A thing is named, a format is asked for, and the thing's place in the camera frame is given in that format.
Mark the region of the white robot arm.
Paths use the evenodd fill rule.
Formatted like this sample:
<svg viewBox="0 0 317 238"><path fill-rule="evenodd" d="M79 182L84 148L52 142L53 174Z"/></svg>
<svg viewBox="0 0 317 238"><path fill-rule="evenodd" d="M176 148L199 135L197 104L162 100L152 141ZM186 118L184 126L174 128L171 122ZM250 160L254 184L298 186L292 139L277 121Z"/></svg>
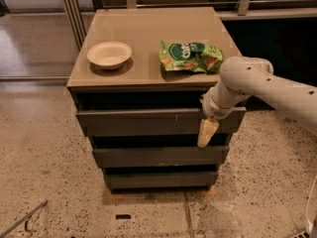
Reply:
<svg viewBox="0 0 317 238"><path fill-rule="evenodd" d="M220 80L202 97L205 115L197 145L204 148L239 102L255 96L317 135L317 88L273 74L266 59L230 57L220 66Z"/></svg>

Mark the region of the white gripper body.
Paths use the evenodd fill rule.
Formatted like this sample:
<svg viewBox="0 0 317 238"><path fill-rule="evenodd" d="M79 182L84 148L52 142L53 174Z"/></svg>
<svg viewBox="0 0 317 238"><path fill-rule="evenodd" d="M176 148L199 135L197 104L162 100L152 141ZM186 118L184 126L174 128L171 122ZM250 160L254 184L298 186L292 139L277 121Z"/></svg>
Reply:
<svg viewBox="0 0 317 238"><path fill-rule="evenodd" d="M207 118L213 118L216 120L225 119L233 111L233 108L222 108L212 98L212 90L208 90L204 93L200 102L202 105L202 111Z"/></svg>

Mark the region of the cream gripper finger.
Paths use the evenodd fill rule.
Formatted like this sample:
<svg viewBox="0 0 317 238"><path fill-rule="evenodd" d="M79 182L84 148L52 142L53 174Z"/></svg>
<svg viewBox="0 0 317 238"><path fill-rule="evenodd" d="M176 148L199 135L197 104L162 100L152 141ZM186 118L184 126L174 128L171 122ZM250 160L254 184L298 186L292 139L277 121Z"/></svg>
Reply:
<svg viewBox="0 0 317 238"><path fill-rule="evenodd" d="M199 127L197 146L206 147L216 133L219 122L216 119L202 119Z"/></svg>

